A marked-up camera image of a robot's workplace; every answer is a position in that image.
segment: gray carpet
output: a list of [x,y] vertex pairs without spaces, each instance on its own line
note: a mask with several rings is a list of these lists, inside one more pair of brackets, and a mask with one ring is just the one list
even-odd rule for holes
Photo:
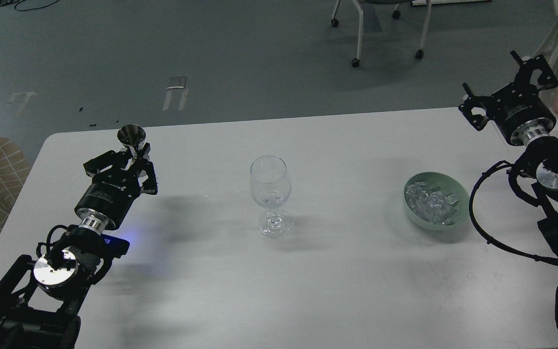
[[[56,132],[457,106],[462,82],[479,95],[510,82],[517,66],[509,51],[533,54],[555,21],[550,0],[436,5],[425,57],[416,60],[425,7],[403,5],[399,20],[392,6],[367,7],[354,69],[357,11],[344,0],[333,28],[333,5],[61,0],[24,13],[0,7],[0,136],[33,162]],[[188,98],[174,90],[163,111],[169,78],[179,76],[188,78]]]

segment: robotic arm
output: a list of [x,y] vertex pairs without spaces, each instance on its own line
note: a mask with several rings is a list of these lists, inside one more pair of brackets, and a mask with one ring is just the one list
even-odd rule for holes
[[[57,225],[46,242],[38,243],[38,260],[23,254],[0,281],[0,349],[71,349],[80,330],[77,315],[89,292],[106,275],[114,258],[128,251],[130,243],[108,236],[104,230],[117,230],[141,194],[157,194],[150,145],[146,133],[136,125],[126,125],[118,132],[124,145],[120,152],[111,150],[84,163],[92,178],[75,212],[78,225]],[[148,178],[140,185],[140,177]],[[51,243],[58,228],[62,237]],[[31,273],[29,283],[14,289]],[[55,312],[29,307],[37,288],[62,301]]]
[[[514,51],[511,55],[520,68],[514,81],[507,86],[490,96],[476,96],[467,84],[463,84],[467,97],[458,109],[467,121],[478,131],[481,131],[489,121],[494,121],[507,144],[525,146],[524,153],[515,163],[500,161],[483,173],[469,200],[471,220],[487,243],[512,254],[558,266],[558,212],[551,203],[551,200],[558,202],[558,138],[549,134],[555,126],[556,119],[538,97],[538,92],[543,89],[557,87],[558,81],[543,56],[523,60]],[[536,79],[537,84],[533,84],[531,80],[536,71],[540,74]],[[485,110],[485,115],[474,114],[472,112],[474,108]],[[503,168],[509,168],[509,186],[514,194],[526,203],[544,210],[546,217],[538,221],[538,228],[556,258],[527,254],[509,247],[487,234],[477,223],[472,208],[476,192],[488,176]],[[534,180],[531,188],[535,196],[520,188],[518,177]],[[558,288],[555,320],[558,328]]]

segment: white table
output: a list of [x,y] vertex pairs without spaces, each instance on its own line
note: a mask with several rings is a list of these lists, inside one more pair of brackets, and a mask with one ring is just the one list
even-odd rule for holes
[[[146,128],[159,195],[135,201],[115,235],[131,241],[81,309],[76,348],[556,348],[558,268],[485,241],[414,226],[402,188],[443,172],[467,190],[522,151],[455,108]],[[0,235],[0,277],[33,254],[90,183],[82,164],[120,145],[115,130],[49,137]],[[289,236],[262,236],[251,162],[281,156],[293,190]],[[498,174],[476,202],[505,243],[552,255]],[[33,305],[57,304],[37,292]]]

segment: chair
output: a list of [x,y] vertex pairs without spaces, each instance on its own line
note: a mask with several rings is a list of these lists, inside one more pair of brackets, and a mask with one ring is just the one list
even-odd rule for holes
[[[356,44],[356,58],[352,59],[352,67],[357,68],[361,62],[361,43],[363,42],[363,7],[361,3],[366,2],[368,4],[396,4],[393,9],[392,17],[394,19],[399,19],[401,13],[399,12],[399,6],[404,2],[411,2],[412,0],[352,0],[352,3],[356,6],[359,15],[358,21],[358,42]],[[337,9],[339,9],[339,3],[341,0],[337,0],[335,3],[335,9],[333,10],[333,16],[331,17],[330,24],[333,27],[339,26],[339,20],[335,17],[337,15]],[[425,0],[427,4],[427,14],[425,15],[425,22],[423,23],[423,33],[421,34],[421,44],[415,58],[423,58],[423,47],[425,46],[425,38],[428,33],[428,26],[430,25],[430,14],[432,14],[432,3],[430,0]]]

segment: glass base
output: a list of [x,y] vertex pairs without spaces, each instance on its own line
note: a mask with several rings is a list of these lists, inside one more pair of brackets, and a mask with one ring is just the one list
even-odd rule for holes
[[260,220],[260,230],[269,238],[284,237],[290,228],[292,228],[292,219],[282,210],[270,210]]

